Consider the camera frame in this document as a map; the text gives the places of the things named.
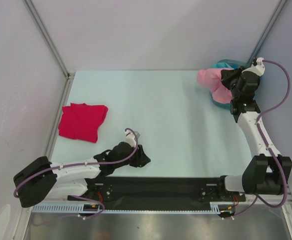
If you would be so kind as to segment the pink t shirt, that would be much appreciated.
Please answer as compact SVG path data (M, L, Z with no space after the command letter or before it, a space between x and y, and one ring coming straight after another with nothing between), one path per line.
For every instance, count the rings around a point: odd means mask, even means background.
M221 71L230 68L201 69L197 74L197 82L200 86L207 88L212 94L212 99L220 104L229 104L233 99L230 90L221 82Z

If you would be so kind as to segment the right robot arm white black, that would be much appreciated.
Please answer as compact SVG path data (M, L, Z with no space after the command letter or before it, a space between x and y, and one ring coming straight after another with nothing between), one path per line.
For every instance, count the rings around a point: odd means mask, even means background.
M255 63L249 68L222 70L221 83L232 94L230 112L247 140L252 159L242 175L224 177L217 186L217 197L229 200L234 192L256 195L288 196L288 179L292 160L283 156L275 147L263 124L263 112L254 99L261 76L265 72L263 63Z

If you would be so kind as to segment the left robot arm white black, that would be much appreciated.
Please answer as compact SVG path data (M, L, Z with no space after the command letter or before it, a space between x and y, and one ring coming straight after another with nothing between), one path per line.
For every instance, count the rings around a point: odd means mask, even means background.
M142 145L131 146L127 142L120 142L84 162L52 163L41 156L13 177L13 196L23 208L43 200L90 200L96 195L96 187L88 180L111 175L126 165L142 168L150 161Z

